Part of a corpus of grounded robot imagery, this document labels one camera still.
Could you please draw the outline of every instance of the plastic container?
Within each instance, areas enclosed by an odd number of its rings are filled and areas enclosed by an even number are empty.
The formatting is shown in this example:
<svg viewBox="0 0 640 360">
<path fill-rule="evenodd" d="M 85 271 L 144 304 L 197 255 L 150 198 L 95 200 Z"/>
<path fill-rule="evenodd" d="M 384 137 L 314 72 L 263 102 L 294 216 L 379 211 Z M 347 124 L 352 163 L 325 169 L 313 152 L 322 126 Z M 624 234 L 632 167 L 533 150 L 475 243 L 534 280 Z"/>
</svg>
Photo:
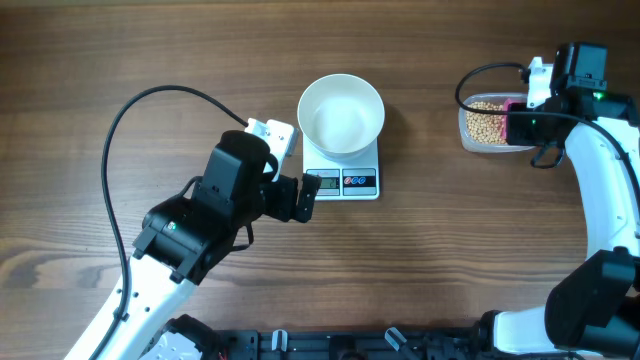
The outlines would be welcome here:
<svg viewBox="0 0 640 360">
<path fill-rule="evenodd" d="M 518 93 L 495 93 L 495 94 L 477 94 L 470 96 L 464 101 L 465 105 L 471 105 L 474 102 L 484 101 L 495 105 L 504 105 L 507 99 L 514 100 L 516 102 L 526 102 L 526 94 Z M 469 135 L 467 129 L 467 111 L 460 109 L 458 112 L 458 123 L 460 125 L 460 138 L 462 139 L 462 147 L 468 151 L 481 152 L 481 153 L 501 153 L 501 152 L 514 152 L 533 149 L 533 146 L 512 146 L 503 144 L 481 144 Z"/>
</svg>

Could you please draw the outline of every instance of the brown tabletop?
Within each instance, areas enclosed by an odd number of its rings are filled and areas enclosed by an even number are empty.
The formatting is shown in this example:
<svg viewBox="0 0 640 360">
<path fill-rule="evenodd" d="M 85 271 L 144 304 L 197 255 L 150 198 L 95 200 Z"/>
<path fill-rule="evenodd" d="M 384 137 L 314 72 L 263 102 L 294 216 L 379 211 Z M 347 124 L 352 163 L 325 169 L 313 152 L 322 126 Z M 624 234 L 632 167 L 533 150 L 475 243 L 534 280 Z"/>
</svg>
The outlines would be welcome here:
<svg viewBox="0 0 640 360">
<path fill-rule="evenodd" d="M 384 329 L 543 304 L 586 253 L 571 163 L 543 171 L 531 152 L 465 151 L 453 91 L 477 66 L 551 61 L 558 44 L 588 40 L 609 46 L 609 89 L 638 97 L 638 10 L 582 0 L 0 10 L 0 358 L 63 357 L 102 306 L 120 275 L 104 138 L 131 96 L 162 84 L 297 124 L 306 86 L 351 73 L 387 109 L 380 199 L 318 203 L 308 224 L 258 220 L 255 245 L 215 267 L 176 315 L 214 329 Z M 526 87 L 497 70 L 464 95 L 500 91 Z M 147 210 L 239 128 L 180 93 L 127 113 L 109 175 L 129 254 Z M 284 173 L 301 176 L 301 140 Z"/>
</svg>

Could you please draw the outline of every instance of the wooden surface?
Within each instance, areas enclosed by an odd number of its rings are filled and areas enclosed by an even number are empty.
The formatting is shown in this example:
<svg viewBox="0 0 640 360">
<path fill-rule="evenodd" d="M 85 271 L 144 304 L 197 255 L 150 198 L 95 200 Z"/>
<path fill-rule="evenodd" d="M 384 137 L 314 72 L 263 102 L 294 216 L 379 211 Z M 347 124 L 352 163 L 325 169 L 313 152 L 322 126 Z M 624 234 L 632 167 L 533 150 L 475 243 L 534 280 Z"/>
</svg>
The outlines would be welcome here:
<svg viewBox="0 0 640 360">
<path fill-rule="evenodd" d="M 464 151 L 453 91 L 494 61 L 609 46 L 610 89 L 640 96 L 639 6 L 599 1 L 244 2 L 0 12 L 0 358 L 61 358 L 119 265 L 100 187 L 113 116 L 155 85 L 200 89 L 241 117 L 296 124 L 315 79 L 352 73 L 386 103 L 382 196 L 260 219 L 256 243 L 210 272 L 180 313 L 213 328 L 469 325 L 543 304 L 585 257 L 569 161 Z M 513 72 L 465 95 L 526 91 Z M 144 214 L 201 174 L 223 131 L 211 105 L 158 94 L 116 133 L 110 184 L 131 253 Z M 302 142 L 284 173 L 300 176 Z M 242 234 L 238 241 L 245 241 Z"/>
</svg>

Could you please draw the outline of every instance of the kitchen scale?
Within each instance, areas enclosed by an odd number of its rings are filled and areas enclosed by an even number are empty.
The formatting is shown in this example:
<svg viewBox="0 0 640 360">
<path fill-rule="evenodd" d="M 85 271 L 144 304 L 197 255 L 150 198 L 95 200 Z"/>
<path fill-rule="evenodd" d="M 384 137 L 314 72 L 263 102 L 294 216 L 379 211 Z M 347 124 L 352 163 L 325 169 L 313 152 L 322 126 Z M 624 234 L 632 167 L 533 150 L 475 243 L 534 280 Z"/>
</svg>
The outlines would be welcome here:
<svg viewBox="0 0 640 360">
<path fill-rule="evenodd" d="M 305 173 L 322 178 L 316 201 L 375 200 L 380 196 L 378 140 L 358 154 L 334 159 L 304 136 L 302 164 Z"/>
</svg>

